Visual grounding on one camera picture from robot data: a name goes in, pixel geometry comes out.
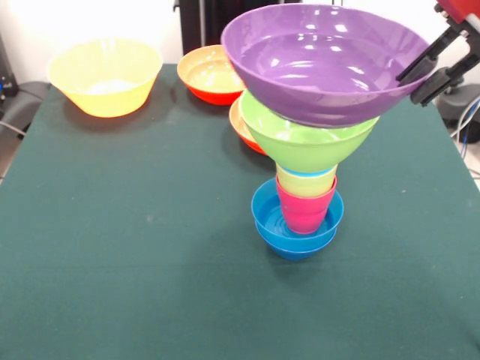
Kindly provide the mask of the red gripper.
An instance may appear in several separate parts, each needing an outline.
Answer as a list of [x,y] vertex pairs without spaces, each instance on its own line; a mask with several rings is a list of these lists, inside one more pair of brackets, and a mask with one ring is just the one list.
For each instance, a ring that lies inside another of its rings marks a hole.
[[[437,4],[458,24],[466,20],[475,29],[479,28],[479,0],[437,0]],[[399,83],[414,83],[427,76],[438,63],[440,54],[465,31],[460,27],[447,28],[405,70],[397,75]],[[469,53],[451,67],[441,67],[419,86],[411,95],[413,104],[426,107],[437,95],[446,90],[465,73],[479,63],[479,36],[470,35],[466,42]]]

